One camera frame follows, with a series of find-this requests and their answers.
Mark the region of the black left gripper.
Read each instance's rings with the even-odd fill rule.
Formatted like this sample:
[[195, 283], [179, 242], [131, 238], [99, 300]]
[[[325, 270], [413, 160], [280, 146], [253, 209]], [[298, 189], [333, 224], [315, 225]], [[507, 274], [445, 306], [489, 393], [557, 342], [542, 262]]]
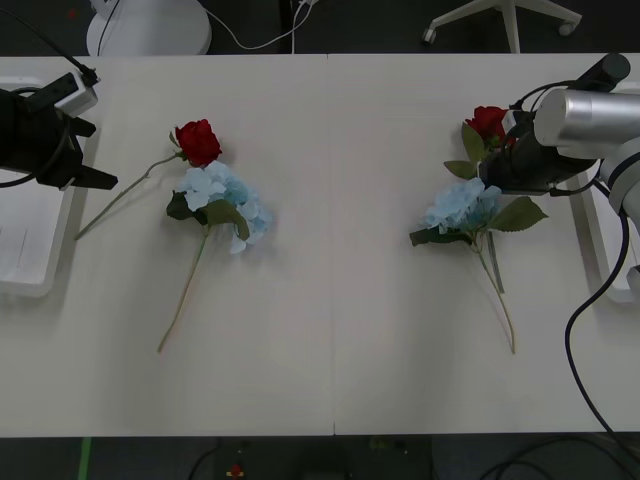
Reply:
[[31, 111], [26, 102], [18, 102], [17, 160], [25, 176], [17, 184], [35, 180], [59, 189], [73, 185], [112, 190], [118, 183], [116, 176], [83, 165], [77, 137], [90, 138], [95, 132], [93, 123], [54, 107]]

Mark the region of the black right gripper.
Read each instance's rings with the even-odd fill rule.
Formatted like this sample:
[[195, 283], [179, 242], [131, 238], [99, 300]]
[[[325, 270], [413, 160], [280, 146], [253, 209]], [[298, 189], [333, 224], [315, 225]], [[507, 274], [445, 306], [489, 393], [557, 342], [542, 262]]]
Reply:
[[541, 196], [549, 191], [544, 174], [549, 152], [538, 144], [514, 144], [490, 154], [478, 174], [486, 186], [496, 186], [505, 194]]

